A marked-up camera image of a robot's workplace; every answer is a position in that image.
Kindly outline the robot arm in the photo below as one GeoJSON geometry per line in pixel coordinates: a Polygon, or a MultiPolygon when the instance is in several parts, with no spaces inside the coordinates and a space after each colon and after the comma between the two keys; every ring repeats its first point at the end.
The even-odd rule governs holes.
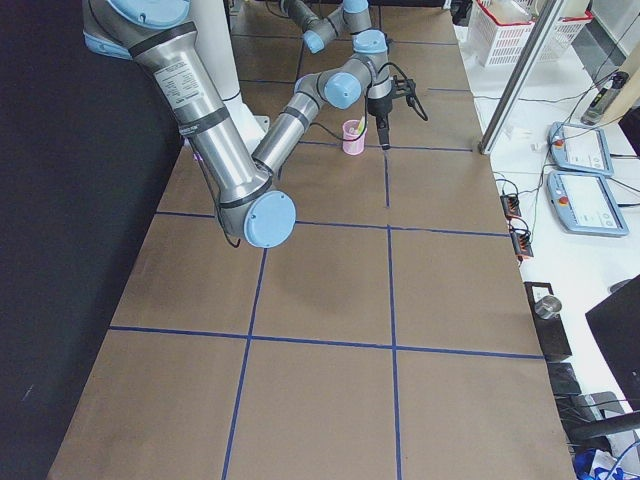
{"type": "Polygon", "coordinates": [[[312,54],[324,50],[343,33],[357,35],[372,28],[369,3],[365,0],[343,1],[323,18],[300,0],[282,0],[279,8],[300,28],[304,44],[312,54]]]}
{"type": "Polygon", "coordinates": [[[393,88],[385,35],[372,26],[367,2],[345,1],[323,18],[301,1],[280,8],[310,51],[348,33],[353,52],[342,66],[299,79],[275,122],[263,127],[242,100],[222,2],[82,5],[86,46],[133,61],[154,79],[200,164],[222,229],[257,248],[282,244],[294,228],[294,203],[273,181],[320,110],[365,99],[384,124],[393,88]]]}

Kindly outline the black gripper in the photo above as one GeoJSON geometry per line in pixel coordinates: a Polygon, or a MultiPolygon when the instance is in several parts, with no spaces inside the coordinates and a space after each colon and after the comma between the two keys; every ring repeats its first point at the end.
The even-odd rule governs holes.
{"type": "Polygon", "coordinates": [[[368,98],[368,113],[375,117],[379,145],[383,150],[390,149],[389,114],[393,108],[392,95],[379,98],[368,98]]]}

